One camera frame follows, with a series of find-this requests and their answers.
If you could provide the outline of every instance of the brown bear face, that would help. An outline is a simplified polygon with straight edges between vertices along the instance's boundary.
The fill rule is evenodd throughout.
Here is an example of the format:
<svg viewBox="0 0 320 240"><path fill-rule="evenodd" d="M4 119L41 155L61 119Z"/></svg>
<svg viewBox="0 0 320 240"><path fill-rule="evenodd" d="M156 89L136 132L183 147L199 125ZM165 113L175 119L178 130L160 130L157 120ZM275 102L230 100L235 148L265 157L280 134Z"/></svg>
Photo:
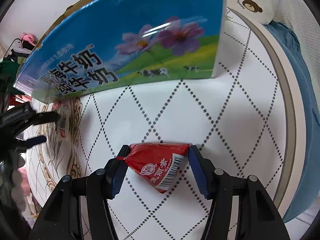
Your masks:
<svg viewBox="0 0 320 240"><path fill-rule="evenodd" d="M258 4L256 4L252 0L244 0L242 2L243 6L246 7L249 11L252 12L262 12L262 8L259 7Z"/></svg>

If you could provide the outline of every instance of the red candy package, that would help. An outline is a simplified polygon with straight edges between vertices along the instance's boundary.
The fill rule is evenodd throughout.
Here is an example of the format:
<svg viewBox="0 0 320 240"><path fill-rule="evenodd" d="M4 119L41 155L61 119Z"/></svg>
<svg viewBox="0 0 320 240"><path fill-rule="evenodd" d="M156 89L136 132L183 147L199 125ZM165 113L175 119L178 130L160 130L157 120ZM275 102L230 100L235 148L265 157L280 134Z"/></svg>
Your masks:
<svg viewBox="0 0 320 240"><path fill-rule="evenodd" d="M130 148L131 152L124 158L127 165L157 191L164 193L172 184L189 145L138 143L131 144Z"/></svg>

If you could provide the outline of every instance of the barcode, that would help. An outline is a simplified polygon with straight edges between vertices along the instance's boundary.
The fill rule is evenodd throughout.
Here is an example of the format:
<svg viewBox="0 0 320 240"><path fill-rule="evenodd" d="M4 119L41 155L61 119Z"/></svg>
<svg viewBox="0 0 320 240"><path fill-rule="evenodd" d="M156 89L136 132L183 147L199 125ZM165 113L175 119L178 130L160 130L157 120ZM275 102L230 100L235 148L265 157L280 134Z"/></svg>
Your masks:
<svg viewBox="0 0 320 240"><path fill-rule="evenodd" d="M179 168L179 165L183 161L184 156L179 154L172 154L173 162L171 164L171 167L167 173L167 175L163 178L163 180L156 186L156 188L159 189L169 189L170 185L172 184L176 174L177 170Z"/></svg>

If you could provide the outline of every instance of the pink stuffed toy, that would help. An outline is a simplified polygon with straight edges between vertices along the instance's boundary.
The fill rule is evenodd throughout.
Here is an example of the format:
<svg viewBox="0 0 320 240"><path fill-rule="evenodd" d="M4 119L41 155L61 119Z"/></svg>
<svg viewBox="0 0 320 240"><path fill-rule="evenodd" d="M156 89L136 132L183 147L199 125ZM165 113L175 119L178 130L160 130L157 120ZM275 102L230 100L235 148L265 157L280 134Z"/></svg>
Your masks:
<svg viewBox="0 0 320 240"><path fill-rule="evenodd" d="M25 48L25 46L23 46L23 42L26 41L29 44L31 44L33 47L36 46L36 44L38 43L38 39L36 38L36 36L32 35L32 34L27 34L27 33L23 33L20 36L20 40L21 40L21 48Z"/></svg>

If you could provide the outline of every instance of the blue gripper pad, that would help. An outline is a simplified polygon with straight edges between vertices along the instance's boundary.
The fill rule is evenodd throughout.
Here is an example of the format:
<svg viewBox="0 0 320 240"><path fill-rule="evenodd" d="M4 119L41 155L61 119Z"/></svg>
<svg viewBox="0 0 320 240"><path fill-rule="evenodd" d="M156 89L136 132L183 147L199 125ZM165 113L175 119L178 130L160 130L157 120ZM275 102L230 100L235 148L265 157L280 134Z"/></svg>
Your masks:
<svg viewBox="0 0 320 240"><path fill-rule="evenodd" d="M195 145L189 147L188 158L199 192L205 199L212 199L212 194L216 191L215 186L212 183L215 167L210 160L202 157Z"/></svg>
<svg viewBox="0 0 320 240"><path fill-rule="evenodd" d="M128 165L125 163L125 161L120 160L119 167L112 178L112 197L113 198L120 192L125 174L127 173L127 169L128 169Z"/></svg>

